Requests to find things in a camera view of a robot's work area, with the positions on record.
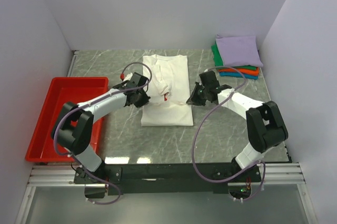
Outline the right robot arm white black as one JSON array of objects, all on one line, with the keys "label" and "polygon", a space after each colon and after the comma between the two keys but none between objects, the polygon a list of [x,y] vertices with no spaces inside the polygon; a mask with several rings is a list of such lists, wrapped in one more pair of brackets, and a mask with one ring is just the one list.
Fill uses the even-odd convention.
[{"label": "right robot arm white black", "polygon": [[204,106],[209,101],[235,112],[246,121],[249,143],[233,159],[235,166],[231,168],[233,179],[243,181],[250,174],[248,166],[260,161],[270,149],[288,139],[281,112],[273,101],[258,101],[240,94],[229,85],[220,85],[211,70],[199,74],[199,77],[201,81],[195,83],[187,104]]}]

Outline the white printed t-shirt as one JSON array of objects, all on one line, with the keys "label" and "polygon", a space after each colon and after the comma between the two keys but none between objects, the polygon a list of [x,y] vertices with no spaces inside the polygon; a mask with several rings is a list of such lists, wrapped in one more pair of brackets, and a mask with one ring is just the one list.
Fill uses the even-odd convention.
[{"label": "white printed t-shirt", "polygon": [[187,56],[143,56],[143,75],[152,73],[141,126],[193,126]]}]

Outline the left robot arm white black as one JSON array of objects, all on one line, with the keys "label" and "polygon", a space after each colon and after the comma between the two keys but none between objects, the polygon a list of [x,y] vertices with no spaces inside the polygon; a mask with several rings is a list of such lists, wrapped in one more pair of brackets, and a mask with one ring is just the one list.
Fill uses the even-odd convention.
[{"label": "left robot arm white black", "polygon": [[106,93],[82,103],[67,102],[63,105],[51,132],[56,152],[60,145],[87,169],[86,176],[94,183],[105,178],[104,161],[90,145],[93,125],[107,114],[134,105],[148,104],[150,97],[144,91],[151,81],[139,73],[115,85]]}]

